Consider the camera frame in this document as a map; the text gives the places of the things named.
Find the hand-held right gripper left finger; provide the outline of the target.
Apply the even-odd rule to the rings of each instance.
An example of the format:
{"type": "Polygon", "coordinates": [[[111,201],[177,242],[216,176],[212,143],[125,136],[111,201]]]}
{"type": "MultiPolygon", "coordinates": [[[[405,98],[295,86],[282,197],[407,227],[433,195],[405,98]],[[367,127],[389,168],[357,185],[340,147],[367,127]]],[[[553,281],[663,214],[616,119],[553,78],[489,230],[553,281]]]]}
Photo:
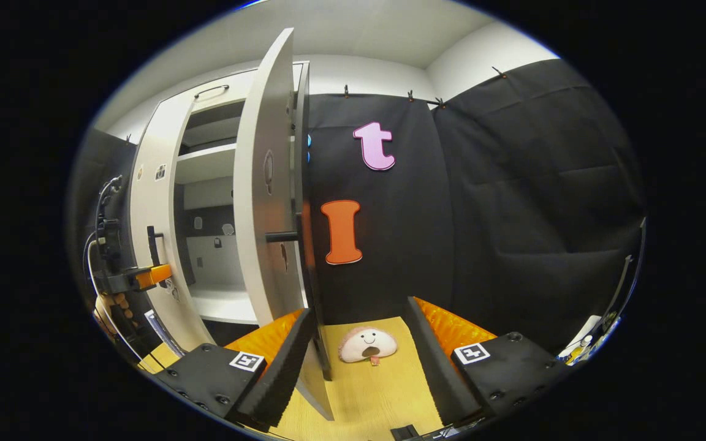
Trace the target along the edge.
{"type": "Polygon", "coordinates": [[[230,423],[275,427],[315,333],[314,311],[300,308],[225,346],[201,344],[156,373],[155,379],[230,423]]]}

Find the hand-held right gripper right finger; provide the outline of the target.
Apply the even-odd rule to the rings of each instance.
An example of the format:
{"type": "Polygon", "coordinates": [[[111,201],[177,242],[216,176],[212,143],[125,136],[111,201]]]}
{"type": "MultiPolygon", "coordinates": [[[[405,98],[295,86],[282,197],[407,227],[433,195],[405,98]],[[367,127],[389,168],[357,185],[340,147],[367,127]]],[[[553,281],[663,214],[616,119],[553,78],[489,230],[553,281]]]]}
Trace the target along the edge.
{"type": "Polygon", "coordinates": [[[407,300],[407,326],[445,425],[507,418],[574,373],[521,333],[495,337],[415,296],[407,300]]]}

